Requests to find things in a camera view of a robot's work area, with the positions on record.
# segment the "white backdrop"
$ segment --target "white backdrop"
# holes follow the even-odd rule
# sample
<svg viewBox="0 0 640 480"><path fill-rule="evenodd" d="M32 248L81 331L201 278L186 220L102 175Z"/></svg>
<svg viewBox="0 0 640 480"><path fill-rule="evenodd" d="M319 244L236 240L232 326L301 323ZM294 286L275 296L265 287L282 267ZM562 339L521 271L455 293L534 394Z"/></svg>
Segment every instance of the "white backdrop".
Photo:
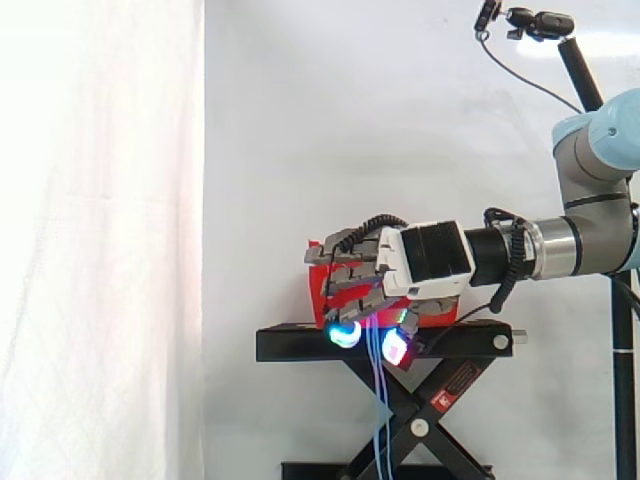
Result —
<svg viewBox="0 0 640 480"><path fill-rule="evenodd" d="M487 206L561 213L551 128L571 112L482 53L472 32L480 3L207 5L208 478L275 480L282 460L346 461L371 435L372 397L345 367L254 362L256 329L310 320L307 239L381 212L467 228ZM631 0L526 3L610 40L640 21ZM557 56L505 31L494 27L496 54L577 102ZM640 83L637 52L587 52L605 96ZM469 291L463 310L492 291ZM528 283L507 303L500 318L526 328L529 344L444 422L498 478L613 478L607 292L596 277Z"/></svg>
<svg viewBox="0 0 640 480"><path fill-rule="evenodd" d="M0 1L0 478L203 477L203 5Z"/></svg>

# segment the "blue cable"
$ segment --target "blue cable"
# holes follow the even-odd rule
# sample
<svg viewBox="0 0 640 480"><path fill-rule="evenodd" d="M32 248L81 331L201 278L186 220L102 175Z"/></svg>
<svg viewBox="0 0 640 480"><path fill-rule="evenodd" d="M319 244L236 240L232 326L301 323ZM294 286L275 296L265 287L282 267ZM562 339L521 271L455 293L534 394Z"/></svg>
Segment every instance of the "blue cable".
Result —
<svg viewBox="0 0 640 480"><path fill-rule="evenodd" d="M391 465L391 425L389 422L389 392L387 390L387 378L385 376L384 367L382 365L382 353L381 353L381 339L380 339L380 329L378 325L378 316L375 316L375 345L377 346L377 360L378 360L378 368L380 371L380 383L382 385L382 403L385 406L383 411L383 415L385 417L385 430L386 430L386 440L387 440L387 472L389 474L389 480L393 480L393 467Z"/></svg>
<svg viewBox="0 0 640 480"><path fill-rule="evenodd" d="M371 318L367 318L366 328L365 328L365 342L367 344L367 353L369 354L369 361L371 362L371 368L373 370L373 382L375 385L376 391L376 408L378 407L378 398L380 396L380 379L379 370L376 362L376 352L375 347L372 346L373 341L373 322ZM373 454L376 460L376 470L378 471L378 478L380 480L384 480L382 475L382 460L380 459L380 432L378 431L378 422L375 424L375 433L373 436Z"/></svg>

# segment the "robotic arm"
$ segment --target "robotic arm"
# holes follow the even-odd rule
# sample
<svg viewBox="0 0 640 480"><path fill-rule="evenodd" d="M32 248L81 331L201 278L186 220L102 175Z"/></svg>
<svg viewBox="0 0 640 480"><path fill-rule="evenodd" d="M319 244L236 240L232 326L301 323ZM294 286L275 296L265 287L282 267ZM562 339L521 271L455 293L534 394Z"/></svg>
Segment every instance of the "robotic arm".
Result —
<svg viewBox="0 0 640 480"><path fill-rule="evenodd" d="M564 216L526 221L489 209L483 228L463 230L456 221L407 225L381 215L311 247L310 264L360 262L329 276L328 295L372 285L364 299L326 311L327 324L353 330L400 298L411 301L414 313L442 313L468 286L490 284L500 285L489 304L497 313L520 280L640 267L637 206L628 187L640 170L640 89L560 122L553 146ZM400 328L410 339L415 326L406 318Z"/></svg>

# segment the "warning label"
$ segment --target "warning label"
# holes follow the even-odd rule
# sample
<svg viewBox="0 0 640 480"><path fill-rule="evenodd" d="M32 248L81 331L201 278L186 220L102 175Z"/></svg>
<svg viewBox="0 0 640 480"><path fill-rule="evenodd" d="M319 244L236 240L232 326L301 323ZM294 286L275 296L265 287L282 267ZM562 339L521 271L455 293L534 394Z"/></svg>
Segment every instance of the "warning label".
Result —
<svg viewBox="0 0 640 480"><path fill-rule="evenodd" d="M431 399L433 408L440 413L445 413L471 386L480 373L481 370L473 363L465 362Z"/></svg>

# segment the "white wall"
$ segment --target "white wall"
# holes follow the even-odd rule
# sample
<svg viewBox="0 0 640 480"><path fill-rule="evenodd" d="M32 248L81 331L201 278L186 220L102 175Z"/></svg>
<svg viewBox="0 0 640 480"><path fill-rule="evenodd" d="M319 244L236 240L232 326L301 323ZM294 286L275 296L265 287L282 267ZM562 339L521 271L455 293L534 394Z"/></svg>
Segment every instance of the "white wall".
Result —
<svg viewBox="0 0 640 480"><path fill-rule="evenodd" d="M524 3L573 14L578 33L633 33L640 21L632 0ZM487 206L561 212L550 129L571 112L484 56L479 6L207 5L208 478L275 480L282 460L346 461L370 437L373 399L346 367L254 362L256 329L310 320L308 238L380 212L466 227ZM559 58L526 58L503 24L493 30L501 58L577 102ZM591 60L605 96L640 83L638 56ZM469 291L465 307L492 291ZM500 319L529 344L444 422L498 478L613 477L607 291L595 277L528 283L507 303Z"/></svg>

